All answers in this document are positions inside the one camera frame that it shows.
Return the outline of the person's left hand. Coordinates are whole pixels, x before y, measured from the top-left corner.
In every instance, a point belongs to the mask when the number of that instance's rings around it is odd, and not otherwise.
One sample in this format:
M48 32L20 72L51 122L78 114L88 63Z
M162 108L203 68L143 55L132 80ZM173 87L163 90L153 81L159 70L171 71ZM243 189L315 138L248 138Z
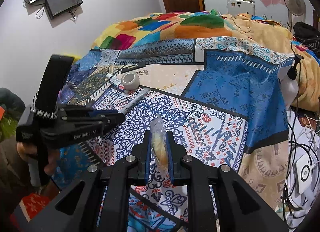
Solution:
M22 160L30 162L31 159L40 160L37 153L37 147L32 144L17 142L17 152ZM44 167L47 175L53 175L57 167L57 161L60 159L60 151L48 149L48 164Z

